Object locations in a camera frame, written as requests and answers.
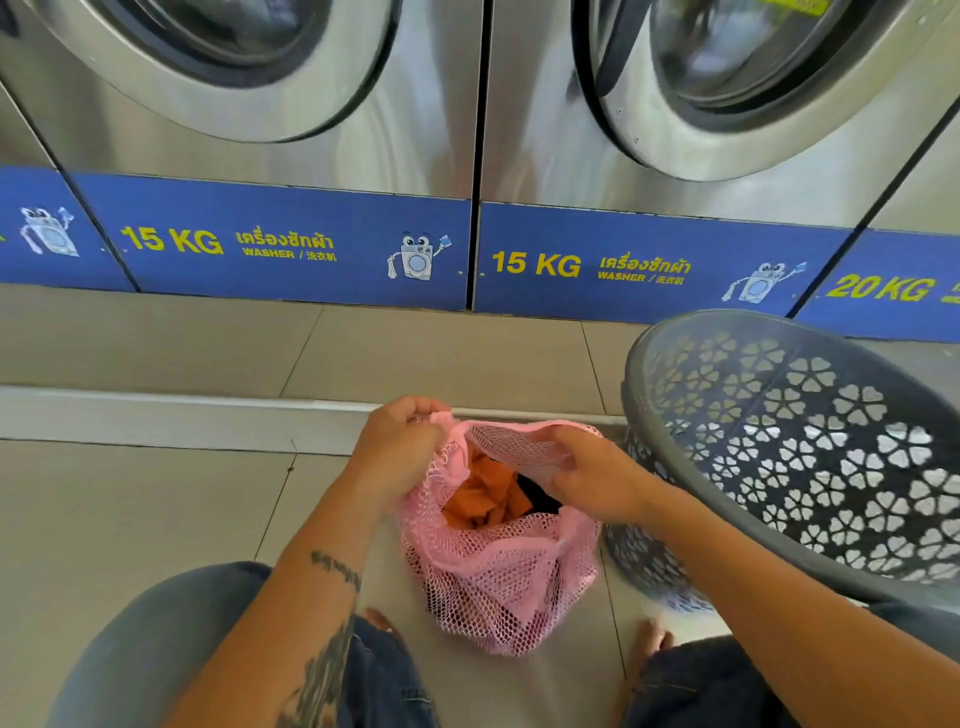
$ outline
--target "orange clothing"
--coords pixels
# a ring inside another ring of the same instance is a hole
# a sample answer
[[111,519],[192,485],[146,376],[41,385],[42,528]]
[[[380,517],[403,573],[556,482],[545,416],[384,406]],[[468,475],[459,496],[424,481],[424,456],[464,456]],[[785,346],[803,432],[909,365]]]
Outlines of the orange clothing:
[[533,508],[516,484],[516,473],[469,444],[470,477],[444,506],[451,528],[467,531],[514,521]]

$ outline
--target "basket rim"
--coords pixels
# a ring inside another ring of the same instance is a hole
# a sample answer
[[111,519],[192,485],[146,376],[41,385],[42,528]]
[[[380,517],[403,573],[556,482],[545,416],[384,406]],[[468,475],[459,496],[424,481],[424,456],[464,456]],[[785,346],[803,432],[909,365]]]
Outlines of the basket rim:
[[[830,587],[837,593],[858,601],[877,603],[882,601],[903,601],[921,605],[960,608],[960,587],[938,584],[920,584],[904,582],[896,578],[889,578],[874,574],[866,570],[840,564],[829,557],[806,548],[797,541],[770,528],[747,509],[740,507],[732,498],[710,482],[690,460],[684,450],[668,433],[663,417],[653,408],[646,392],[634,392],[629,388],[628,377],[631,363],[636,357],[644,357],[650,350],[657,336],[681,321],[691,318],[707,318],[717,314],[726,317],[762,319],[768,323],[776,323],[781,328],[798,329],[812,334],[821,340],[841,349],[856,348],[858,353],[865,354],[883,369],[892,374],[901,376],[909,382],[927,392],[937,400],[945,412],[951,413],[960,425],[960,411],[950,404],[942,395],[933,391],[920,382],[913,375],[904,371],[885,357],[860,347],[829,331],[800,324],[792,319],[781,318],[758,311],[746,311],[729,308],[706,308],[699,311],[673,316],[644,330],[630,347],[624,365],[624,379],[621,383],[620,398],[623,402],[624,414],[627,423],[634,432],[641,436],[643,443],[656,453],[664,467],[667,467],[677,476],[684,485],[677,486],[687,490],[698,500],[704,503],[711,511],[724,521],[735,526],[742,533],[758,542],[770,551],[773,551],[787,563],[802,570],[807,575]],[[645,381],[641,379],[645,390]]]

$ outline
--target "tattoo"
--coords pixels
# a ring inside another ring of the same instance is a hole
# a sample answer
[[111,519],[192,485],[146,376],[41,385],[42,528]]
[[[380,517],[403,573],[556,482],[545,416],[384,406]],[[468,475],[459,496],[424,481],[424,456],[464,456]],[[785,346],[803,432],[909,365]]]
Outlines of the tattoo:
[[360,591],[360,574],[351,569],[342,561],[337,561],[335,558],[330,556],[328,553],[323,553],[322,551],[312,551],[310,553],[310,560],[318,567],[326,571],[338,571],[341,576],[344,577],[350,586],[353,587],[355,592]]
[[304,666],[303,687],[283,706],[276,728],[334,728],[344,665],[353,636],[353,614],[333,634],[315,658]]

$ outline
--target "blue label strip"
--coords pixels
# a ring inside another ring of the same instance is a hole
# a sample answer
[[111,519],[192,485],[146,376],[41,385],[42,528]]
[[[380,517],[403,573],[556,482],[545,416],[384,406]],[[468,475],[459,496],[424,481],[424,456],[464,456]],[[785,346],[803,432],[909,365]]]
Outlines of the blue label strip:
[[850,231],[484,203],[476,310],[653,324],[786,315]]
[[960,342],[960,236],[864,231],[797,320],[848,336]]
[[469,200],[76,175],[145,291],[467,304]]
[[0,281],[133,291],[59,172],[0,166]]

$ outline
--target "jeans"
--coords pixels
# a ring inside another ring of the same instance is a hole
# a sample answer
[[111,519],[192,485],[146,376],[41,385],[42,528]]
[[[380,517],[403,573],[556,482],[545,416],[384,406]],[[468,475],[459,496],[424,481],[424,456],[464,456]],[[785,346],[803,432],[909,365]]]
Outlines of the jeans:
[[[84,651],[47,728],[158,726],[270,571],[250,562],[205,567],[147,590]],[[960,662],[960,617],[899,604],[871,611]],[[353,629],[339,728],[437,728],[430,696],[399,640],[359,617]],[[624,719],[624,728],[704,726],[797,726],[732,637],[654,655]]]
[[[81,655],[48,728],[155,728],[260,591],[270,568],[237,563],[167,579],[123,610]],[[437,728],[400,641],[357,617],[338,728]]]

